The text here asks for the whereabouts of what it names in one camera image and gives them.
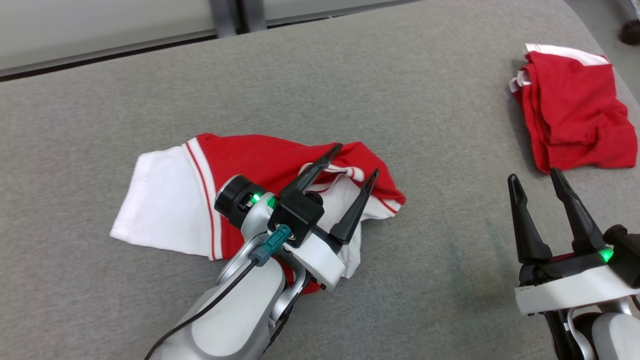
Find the cable connector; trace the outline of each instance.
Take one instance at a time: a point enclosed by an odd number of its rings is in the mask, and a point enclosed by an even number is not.
[[[291,236],[291,229],[284,225],[280,224],[276,231],[274,231],[267,240],[262,242],[262,245],[256,248],[250,255],[249,259],[254,260],[257,259],[258,263],[256,266],[261,267],[267,263],[271,255],[273,255],[285,241]]]

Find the clothing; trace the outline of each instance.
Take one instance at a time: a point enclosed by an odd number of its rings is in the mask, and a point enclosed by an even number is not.
[[[616,98],[609,61],[567,47],[526,49],[528,63],[509,87],[522,106],[538,168],[635,166],[636,132]]]
[[[333,144],[306,146],[264,135],[201,134],[185,144],[138,158],[111,236],[135,245],[230,259],[244,243],[240,231],[214,210],[215,196],[236,174],[278,194]],[[404,204],[386,165],[363,143],[349,143],[309,190],[320,193],[325,210],[318,226],[329,231],[374,169],[378,181],[360,221],[394,216]],[[342,248],[345,277],[360,264],[360,226]]]

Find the gray table surface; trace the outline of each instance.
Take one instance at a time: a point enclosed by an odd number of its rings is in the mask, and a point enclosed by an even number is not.
[[[600,52],[562,0],[423,1],[0,84],[0,359],[140,359],[213,285],[224,261],[109,237],[136,157],[203,132],[363,141],[408,198],[264,359],[553,358],[513,295],[510,173],[552,250],[572,238],[508,91],[525,42]],[[566,175],[639,230],[639,169]]]

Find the white wall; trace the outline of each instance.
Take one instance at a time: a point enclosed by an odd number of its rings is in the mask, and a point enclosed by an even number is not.
[[[208,0],[0,0],[0,69],[212,28]]]

